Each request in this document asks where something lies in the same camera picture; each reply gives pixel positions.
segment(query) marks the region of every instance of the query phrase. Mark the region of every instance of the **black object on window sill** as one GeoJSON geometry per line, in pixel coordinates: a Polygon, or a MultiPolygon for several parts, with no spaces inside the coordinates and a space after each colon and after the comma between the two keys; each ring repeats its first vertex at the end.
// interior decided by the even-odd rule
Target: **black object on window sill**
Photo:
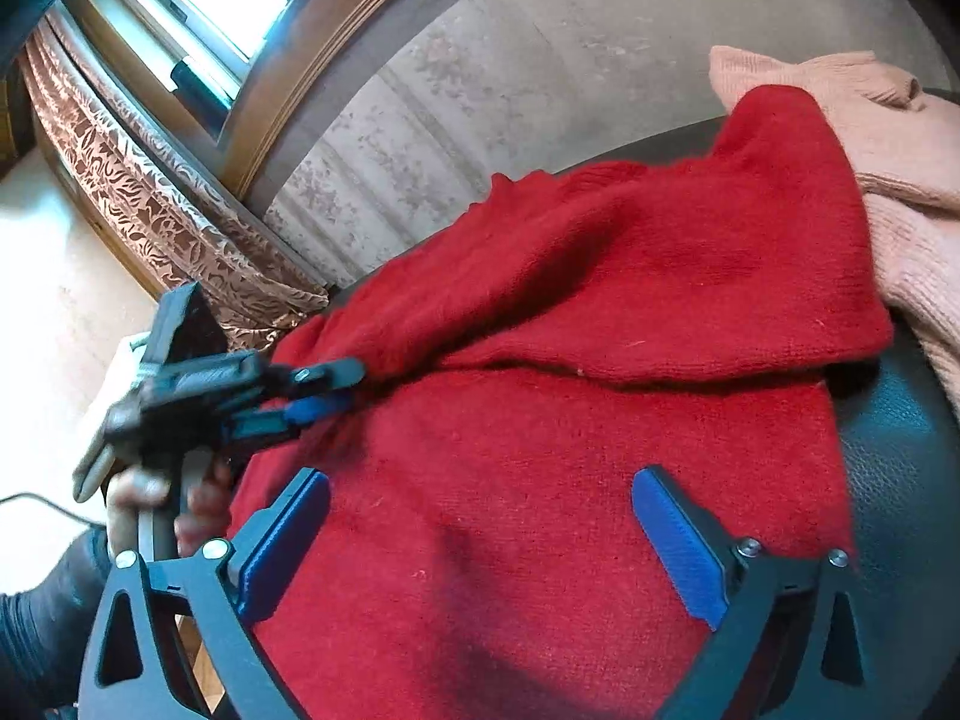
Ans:
{"type": "Polygon", "coordinates": [[[219,138],[233,105],[227,92],[190,56],[176,63],[170,71],[170,80],[176,84],[174,97],[203,124],[214,140],[219,138]]]}

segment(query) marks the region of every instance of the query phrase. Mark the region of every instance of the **person's hand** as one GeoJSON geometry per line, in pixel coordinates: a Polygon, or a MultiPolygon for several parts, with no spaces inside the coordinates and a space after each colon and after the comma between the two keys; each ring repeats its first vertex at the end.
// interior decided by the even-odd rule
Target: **person's hand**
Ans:
{"type": "MultiPolygon", "coordinates": [[[[107,486],[107,549],[116,557],[125,549],[136,550],[138,509],[160,506],[170,493],[170,482],[139,466],[126,469],[107,486]]],[[[224,536],[230,524],[230,471],[213,461],[202,483],[187,492],[187,509],[174,522],[176,550],[181,557],[193,555],[205,541],[224,536]]]]}

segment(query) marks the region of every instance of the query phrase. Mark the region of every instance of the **red knit garment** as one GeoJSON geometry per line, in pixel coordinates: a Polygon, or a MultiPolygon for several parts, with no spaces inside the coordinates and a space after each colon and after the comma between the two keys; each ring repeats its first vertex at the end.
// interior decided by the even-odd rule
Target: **red knit garment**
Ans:
{"type": "Polygon", "coordinates": [[[258,640],[323,720],[647,718],[707,637],[631,510],[672,472],[735,535],[851,547],[819,368],[890,340],[850,165],[798,89],[710,156],[493,178],[483,204],[277,348],[368,405],[251,463],[332,512],[258,640]]]}

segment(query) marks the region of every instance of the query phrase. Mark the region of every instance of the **dark sleeve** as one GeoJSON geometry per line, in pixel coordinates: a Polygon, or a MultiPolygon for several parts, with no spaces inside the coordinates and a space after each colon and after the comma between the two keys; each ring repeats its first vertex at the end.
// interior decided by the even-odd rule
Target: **dark sleeve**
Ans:
{"type": "Polygon", "coordinates": [[[33,590],[0,595],[0,662],[40,707],[77,699],[83,653],[107,582],[107,532],[91,529],[33,590]]]}

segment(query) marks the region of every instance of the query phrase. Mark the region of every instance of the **pink floral curtain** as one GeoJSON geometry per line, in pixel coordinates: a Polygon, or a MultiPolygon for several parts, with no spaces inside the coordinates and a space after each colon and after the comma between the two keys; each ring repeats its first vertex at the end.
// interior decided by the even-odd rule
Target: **pink floral curtain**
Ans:
{"type": "Polygon", "coordinates": [[[199,281],[234,347],[266,348],[328,304],[259,220],[192,166],[55,6],[20,64],[66,170],[157,281],[199,281]]]}

